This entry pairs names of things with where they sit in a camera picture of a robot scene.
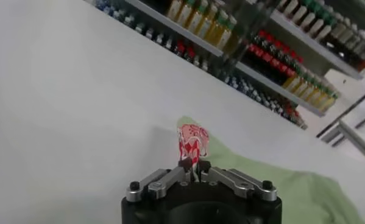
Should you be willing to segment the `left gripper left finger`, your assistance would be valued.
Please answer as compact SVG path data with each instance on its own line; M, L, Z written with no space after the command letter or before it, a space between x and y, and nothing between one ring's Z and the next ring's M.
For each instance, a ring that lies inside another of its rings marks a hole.
M146 194L156 200L164 198L167 191L177 182L188 182L191 178L191 160L179 161L178 166L171 169L158 169L141 181L130 182L126 190L126 200L136 203L142 201Z

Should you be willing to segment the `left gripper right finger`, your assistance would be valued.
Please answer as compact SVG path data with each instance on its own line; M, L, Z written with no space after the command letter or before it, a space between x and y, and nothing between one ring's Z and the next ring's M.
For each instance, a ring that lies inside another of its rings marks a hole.
M198 162L197 171L202 182L221 183L238 197L248 199L255 195L268 202L277 199L277 189L269 180L260 181L236 169L213 167L204 160Z

